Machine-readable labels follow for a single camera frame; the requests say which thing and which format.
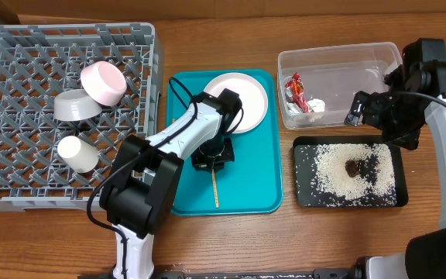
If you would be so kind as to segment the wooden chopstick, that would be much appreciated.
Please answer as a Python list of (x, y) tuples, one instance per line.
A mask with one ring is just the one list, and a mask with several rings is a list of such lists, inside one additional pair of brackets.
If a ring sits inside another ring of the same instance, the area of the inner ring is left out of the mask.
[(215, 175), (214, 170), (212, 170), (212, 172), (211, 172), (211, 179), (212, 179), (212, 184), (213, 184), (215, 207), (219, 208), (218, 186), (217, 186), (216, 175)]

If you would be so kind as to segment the brown food scrap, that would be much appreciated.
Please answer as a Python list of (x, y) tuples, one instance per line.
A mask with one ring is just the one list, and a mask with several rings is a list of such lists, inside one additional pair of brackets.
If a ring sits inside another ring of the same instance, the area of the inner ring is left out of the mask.
[(361, 163), (358, 160), (347, 160), (345, 162), (345, 170), (349, 177), (360, 175)]

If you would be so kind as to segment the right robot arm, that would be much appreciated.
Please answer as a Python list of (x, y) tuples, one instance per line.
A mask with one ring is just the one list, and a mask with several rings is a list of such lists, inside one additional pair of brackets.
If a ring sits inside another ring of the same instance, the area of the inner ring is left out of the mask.
[(413, 238), (404, 252), (362, 257), (353, 278), (446, 278), (446, 47), (442, 39), (420, 38), (403, 48), (403, 63), (385, 82), (383, 93), (355, 94), (345, 124), (382, 132), (382, 140), (407, 150), (418, 147), (428, 125), (437, 154), (441, 186), (440, 229)]

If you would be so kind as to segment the grey round bowl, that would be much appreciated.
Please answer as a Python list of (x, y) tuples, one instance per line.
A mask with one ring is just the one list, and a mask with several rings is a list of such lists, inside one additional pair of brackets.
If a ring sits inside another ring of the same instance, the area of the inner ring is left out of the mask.
[(60, 121), (81, 121), (101, 112), (101, 106), (84, 89), (64, 91), (54, 99), (54, 118)]

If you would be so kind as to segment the small pink bowl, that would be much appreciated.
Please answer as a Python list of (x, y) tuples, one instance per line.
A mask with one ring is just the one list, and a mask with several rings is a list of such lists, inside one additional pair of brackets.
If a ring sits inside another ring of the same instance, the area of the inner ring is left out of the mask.
[(81, 71), (84, 90), (99, 104), (117, 105), (126, 92), (125, 75), (114, 65), (98, 61)]

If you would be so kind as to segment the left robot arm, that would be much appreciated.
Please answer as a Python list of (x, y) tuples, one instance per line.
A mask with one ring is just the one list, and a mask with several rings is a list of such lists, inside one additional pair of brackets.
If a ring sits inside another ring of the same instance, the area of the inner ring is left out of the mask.
[(197, 171), (215, 173), (235, 159), (229, 126), (243, 113), (229, 89), (214, 97), (191, 97), (187, 111), (162, 132), (122, 142), (109, 176), (93, 194), (115, 233), (113, 278), (149, 278), (154, 271), (153, 237), (170, 213), (186, 160)]

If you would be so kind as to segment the white napkin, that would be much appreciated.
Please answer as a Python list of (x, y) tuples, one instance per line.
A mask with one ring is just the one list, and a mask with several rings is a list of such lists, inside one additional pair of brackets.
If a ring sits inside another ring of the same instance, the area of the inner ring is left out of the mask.
[[(285, 96), (286, 96), (286, 102), (287, 102), (287, 106), (289, 107), (289, 110), (292, 113), (304, 113), (301, 111), (300, 107), (294, 102), (293, 96), (292, 96), (292, 91), (288, 87), (288, 82), (285, 84)], [(312, 96), (307, 95), (305, 88), (304, 88), (304, 97), (306, 98), (307, 103), (310, 106), (310, 112), (308, 112), (308, 113), (316, 113), (316, 112), (324, 112), (325, 111), (325, 102), (323, 100), (320, 100), (319, 98), (313, 98)]]

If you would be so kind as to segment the red snack wrapper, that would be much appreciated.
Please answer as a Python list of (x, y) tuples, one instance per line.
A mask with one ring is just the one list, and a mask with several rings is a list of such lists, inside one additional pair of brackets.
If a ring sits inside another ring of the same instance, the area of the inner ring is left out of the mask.
[(300, 107), (301, 111), (304, 113), (310, 112), (310, 106), (304, 97), (304, 85), (300, 78), (300, 75), (296, 72), (291, 80), (288, 82), (288, 87), (292, 91), (292, 96), (294, 102)]

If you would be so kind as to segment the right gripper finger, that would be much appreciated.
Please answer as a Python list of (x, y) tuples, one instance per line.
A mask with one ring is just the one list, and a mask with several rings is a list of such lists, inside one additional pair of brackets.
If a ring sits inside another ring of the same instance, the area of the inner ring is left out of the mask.
[(390, 88), (402, 88), (404, 86), (403, 65), (399, 65), (384, 77), (384, 83)]
[(354, 95), (352, 105), (348, 110), (348, 114), (345, 117), (344, 124), (349, 126), (357, 126), (362, 117), (362, 110), (364, 103), (366, 102), (366, 93), (357, 92)]

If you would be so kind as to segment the white paper cup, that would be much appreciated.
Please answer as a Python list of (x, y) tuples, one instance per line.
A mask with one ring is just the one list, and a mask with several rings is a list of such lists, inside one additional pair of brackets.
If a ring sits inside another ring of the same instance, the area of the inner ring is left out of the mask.
[(75, 172), (87, 173), (98, 163), (98, 150), (76, 136), (66, 136), (57, 145), (58, 155)]

